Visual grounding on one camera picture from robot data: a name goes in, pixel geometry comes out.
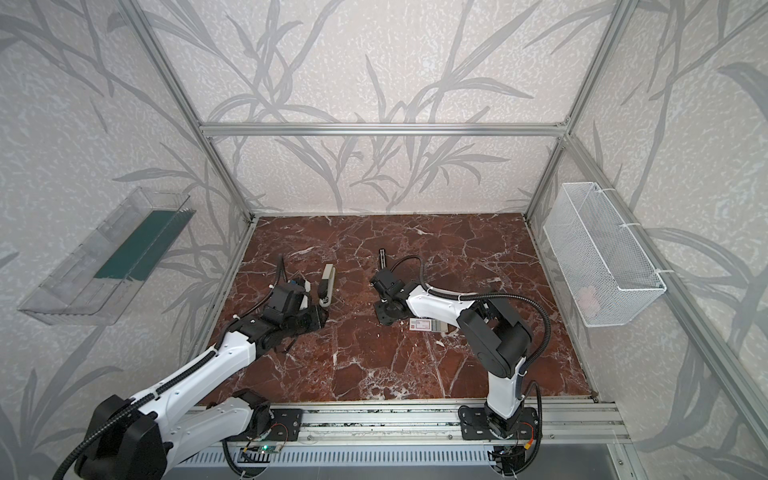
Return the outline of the white red staple box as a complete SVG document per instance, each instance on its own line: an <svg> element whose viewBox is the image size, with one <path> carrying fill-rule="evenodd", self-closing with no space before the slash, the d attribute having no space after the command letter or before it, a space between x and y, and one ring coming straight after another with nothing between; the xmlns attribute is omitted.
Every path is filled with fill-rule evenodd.
<svg viewBox="0 0 768 480"><path fill-rule="evenodd" d="M435 319L411 318L409 330L417 332L447 333L448 324Z"/></svg>

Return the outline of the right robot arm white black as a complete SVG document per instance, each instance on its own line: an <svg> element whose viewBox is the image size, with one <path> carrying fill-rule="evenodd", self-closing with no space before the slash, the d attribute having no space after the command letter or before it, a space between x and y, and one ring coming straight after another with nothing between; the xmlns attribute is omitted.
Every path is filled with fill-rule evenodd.
<svg viewBox="0 0 768 480"><path fill-rule="evenodd" d="M379 322L425 319L458 328L488 373L485 413L490 431L501 439L512 436L523 408L519 381L533 357L528 354L531 331L509 303L516 295L458 294L405 283L389 269L371 279L379 295L374 310Z"/></svg>

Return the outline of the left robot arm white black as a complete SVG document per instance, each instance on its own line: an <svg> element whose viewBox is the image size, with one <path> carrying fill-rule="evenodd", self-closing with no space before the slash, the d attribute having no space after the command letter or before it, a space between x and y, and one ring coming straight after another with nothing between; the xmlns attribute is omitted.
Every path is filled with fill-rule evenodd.
<svg viewBox="0 0 768 480"><path fill-rule="evenodd" d="M202 412L189 411L234 373L286 339L320 330L332 297L329 280L316 293L307 281L275 285L255 308L234 316L213 346L155 385L128 398L112 395L91 417L84 440L54 476L82 479L160 479L216 442L232 437L287 440L270 402L242 389Z"/></svg>

